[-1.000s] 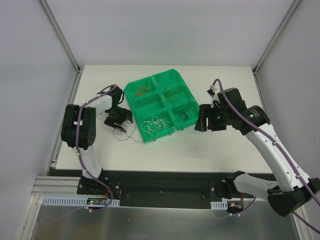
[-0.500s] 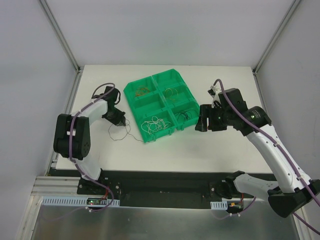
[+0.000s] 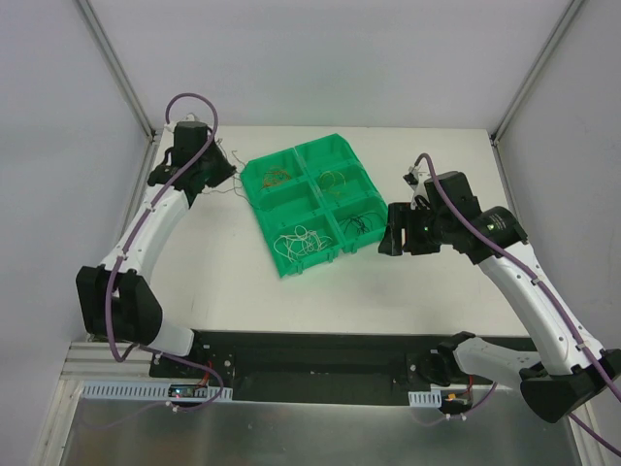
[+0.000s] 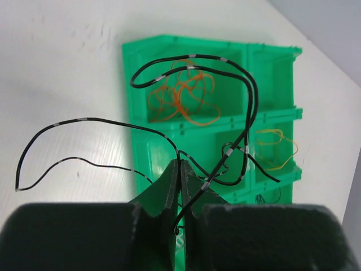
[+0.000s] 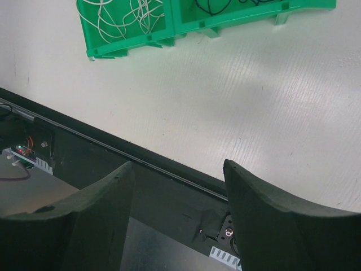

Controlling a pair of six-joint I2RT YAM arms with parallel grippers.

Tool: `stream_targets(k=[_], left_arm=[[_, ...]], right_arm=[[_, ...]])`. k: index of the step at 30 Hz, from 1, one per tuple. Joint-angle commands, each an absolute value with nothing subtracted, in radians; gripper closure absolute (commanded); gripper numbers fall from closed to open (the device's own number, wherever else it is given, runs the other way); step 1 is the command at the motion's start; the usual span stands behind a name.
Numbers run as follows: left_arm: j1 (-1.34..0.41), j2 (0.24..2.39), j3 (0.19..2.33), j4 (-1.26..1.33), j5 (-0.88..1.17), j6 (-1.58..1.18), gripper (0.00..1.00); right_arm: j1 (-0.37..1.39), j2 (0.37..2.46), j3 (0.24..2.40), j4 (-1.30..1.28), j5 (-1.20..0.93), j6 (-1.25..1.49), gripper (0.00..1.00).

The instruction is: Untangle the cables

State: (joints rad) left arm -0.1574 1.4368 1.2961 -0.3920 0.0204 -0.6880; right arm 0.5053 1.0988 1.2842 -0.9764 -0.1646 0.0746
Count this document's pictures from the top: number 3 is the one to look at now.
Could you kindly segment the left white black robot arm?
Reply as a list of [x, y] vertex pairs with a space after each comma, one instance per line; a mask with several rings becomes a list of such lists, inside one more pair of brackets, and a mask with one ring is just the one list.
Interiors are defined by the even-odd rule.
[[195, 332], [171, 322], [149, 283], [170, 235], [207, 187], [236, 173], [201, 121], [180, 121], [173, 144], [147, 179], [141, 208], [114, 249], [97, 266], [80, 268], [76, 285], [86, 331], [172, 354], [183, 377], [198, 376], [205, 355], [193, 346]]

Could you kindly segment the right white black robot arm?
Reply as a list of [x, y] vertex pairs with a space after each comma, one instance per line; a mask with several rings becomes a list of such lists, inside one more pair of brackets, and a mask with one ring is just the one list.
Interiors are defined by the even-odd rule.
[[425, 255], [448, 245], [465, 254], [505, 296], [535, 346], [508, 349], [463, 331], [421, 358], [424, 380], [448, 386], [481, 376], [519, 391], [537, 416], [554, 423], [619, 378], [619, 349], [605, 349], [567, 309], [508, 209], [482, 211], [462, 172], [434, 180], [412, 167], [404, 179], [413, 197], [389, 205], [379, 252]]

